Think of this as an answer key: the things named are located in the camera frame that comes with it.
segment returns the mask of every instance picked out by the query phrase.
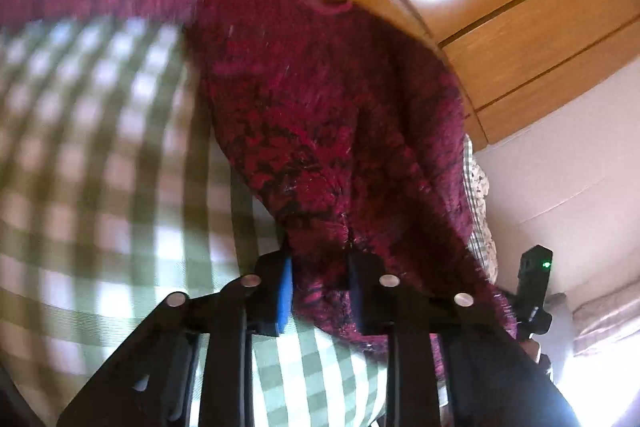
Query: red knitted sweater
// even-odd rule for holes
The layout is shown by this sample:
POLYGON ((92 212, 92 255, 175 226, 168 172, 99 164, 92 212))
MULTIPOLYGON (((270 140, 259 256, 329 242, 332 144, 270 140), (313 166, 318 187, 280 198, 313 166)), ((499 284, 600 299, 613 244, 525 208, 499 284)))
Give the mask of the red knitted sweater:
POLYGON ((197 10, 195 2, 0 0, 0 23, 191 19, 220 147, 289 235, 299 315, 384 351, 383 339, 363 338, 351 320, 345 258, 360 248, 424 291, 472 294, 513 329, 465 248, 463 113, 444 65, 349 2, 201 0, 197 10))

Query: green and white checkered fabric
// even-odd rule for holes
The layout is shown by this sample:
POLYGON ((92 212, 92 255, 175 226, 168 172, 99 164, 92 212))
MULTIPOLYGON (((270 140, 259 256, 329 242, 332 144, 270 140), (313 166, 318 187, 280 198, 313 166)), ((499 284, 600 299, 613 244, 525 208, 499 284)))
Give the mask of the green and white checkered fabric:
MULTIPOLYGON (((50 425, 167 293, 219 291, 278 247, 196 84, 173 25, 1 34, 0 355, 50 425)), ((385 384, 382 364, 300 321, 254 340, 257 426, 366 426, 385 384)))

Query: white wall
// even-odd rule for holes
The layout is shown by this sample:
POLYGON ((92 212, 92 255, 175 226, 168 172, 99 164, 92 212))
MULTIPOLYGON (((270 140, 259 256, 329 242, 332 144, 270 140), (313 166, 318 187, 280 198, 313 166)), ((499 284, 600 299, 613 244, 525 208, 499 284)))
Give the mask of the white wall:
POLYGON ((554 251, 550 292, 572 309, 640 277, 640 58, 478 161, 498 285, 515 288, 535 244, 554 251))

